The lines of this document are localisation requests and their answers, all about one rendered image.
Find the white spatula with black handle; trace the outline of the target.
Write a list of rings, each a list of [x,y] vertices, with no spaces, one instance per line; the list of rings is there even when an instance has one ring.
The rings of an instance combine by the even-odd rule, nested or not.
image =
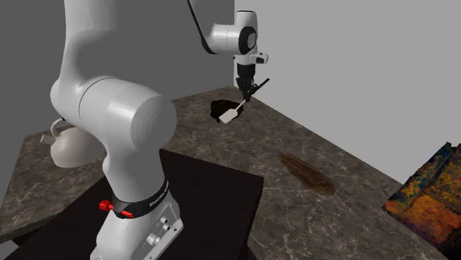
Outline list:
[[[246,96],[242,100],[242,102],[236,107],[227,110],[225,113],[219,116],[219,120],[222,121],[224,124],[227,124],[231,122],[234,118],[236,118],[239,115],[239,109],[244,105],[244,103],[247,101],[247,98],[251,98],[252,95],[254,95],[258,90],[260,90],[270,79],[267,78],[265,79],[262,83],[255,84],[252,83],[250,85],[250,90],[246,93]]]

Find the brown oblong wooden piece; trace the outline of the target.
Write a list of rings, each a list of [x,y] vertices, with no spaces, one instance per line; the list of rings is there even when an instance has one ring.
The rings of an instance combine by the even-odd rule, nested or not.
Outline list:
[[[335,193],[331,179],[305,161],[288,152],[281,153],[279,159],[297,180],[312,191],[322,196],[332,196]]]

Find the black bowl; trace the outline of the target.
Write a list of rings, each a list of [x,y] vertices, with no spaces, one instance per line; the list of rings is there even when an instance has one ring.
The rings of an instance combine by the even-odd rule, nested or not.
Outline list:
[[[218,123],[222,123],[222,121],[219,120],[219,116],[225,113],[227,110],[236,108],[240,103],[231,101],[231,100],[213,100],[211,102],[211,113],[210,116],[216,120]],[[244,111],[244,106],[242,106],[239,109],[239,115],[243,113]]]

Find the dark robot stand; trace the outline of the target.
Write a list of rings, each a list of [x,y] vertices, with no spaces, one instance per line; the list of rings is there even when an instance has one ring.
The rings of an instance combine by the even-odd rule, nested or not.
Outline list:
[[[142,260],[256,260],[247,245],[264,184],[263,177],[161,150],[169,190],[179,204],[182,228],[159,256],[143,242]],[[112,198],[99,179],[50,223],[18,234],[21,244],[5,260],[90,260],[107,214],[99,209]]]

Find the white teapot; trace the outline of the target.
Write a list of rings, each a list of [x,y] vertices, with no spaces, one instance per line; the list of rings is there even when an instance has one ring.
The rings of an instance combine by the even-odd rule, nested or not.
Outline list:
[[[57,125],[66,120],[55,120],[50,126],[51,136],[43,134],[40,143],[50,145],[52,161],[60,168],[76,168],[100,158],[105,152],[103,144],[92,134],[78,127],[61,132]]]

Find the multicoloured patterned box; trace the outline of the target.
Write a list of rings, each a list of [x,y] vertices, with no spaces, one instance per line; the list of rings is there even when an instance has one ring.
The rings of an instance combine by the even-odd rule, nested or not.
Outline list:
[[[434,247],[453,247],[461,237],[461,143],[442,146],[382,210]]]

